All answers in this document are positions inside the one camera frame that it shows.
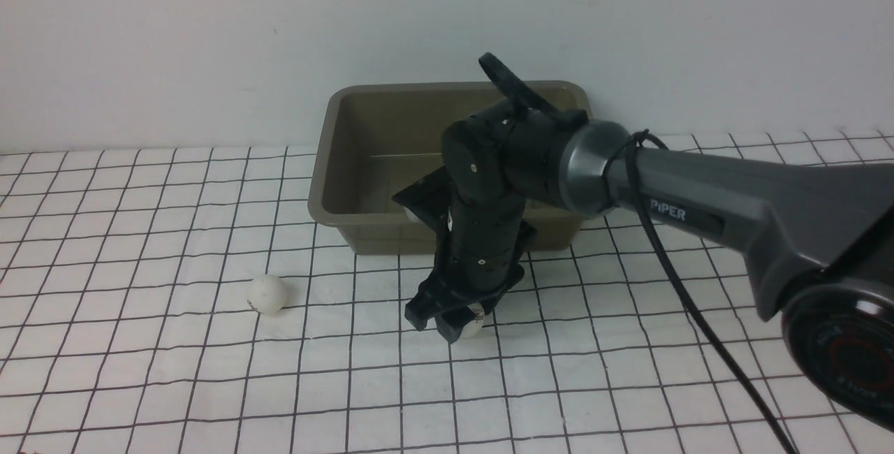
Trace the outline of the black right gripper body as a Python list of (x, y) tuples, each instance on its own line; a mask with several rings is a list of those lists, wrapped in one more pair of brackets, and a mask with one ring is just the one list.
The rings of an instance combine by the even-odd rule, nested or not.
[(487, 312), (524, 277), (520, 258), (536, 237), (523, 206), (450, 206), (435, 233), (433, 270), (418, 291), (444, 295), (445, 312)]

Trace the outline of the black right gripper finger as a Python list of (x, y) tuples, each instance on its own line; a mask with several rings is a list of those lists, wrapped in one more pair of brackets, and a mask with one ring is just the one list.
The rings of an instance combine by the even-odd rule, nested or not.
[(427, 329), (429, 321), (437, 318), (446, 311), (445, 297), (441, 293), (433, 291), (419, 291), (406, 303), (405, 319), (414, 330)]
[(461, 307), (454, 309), (437, 317), (438, 333), (449, 343), (453, 344), (460, 339), (460, 333), (463, 327), (473, 318), (469, 308)]

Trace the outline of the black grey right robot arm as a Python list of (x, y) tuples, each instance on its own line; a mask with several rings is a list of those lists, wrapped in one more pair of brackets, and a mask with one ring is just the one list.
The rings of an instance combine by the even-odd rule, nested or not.
[(404, 309), (456, 342), (523, 277), (537, 200), (585, 217), (616, 207), (737, 251), (757, 314), (782, 315), (800, 371), (846, 409), (892, 429), (892, 165), (789, 166), (688, 154), (585, 111), (500, 103), (441, 135), (443, 167), (394, 202), (437, 236), (433, 270)]

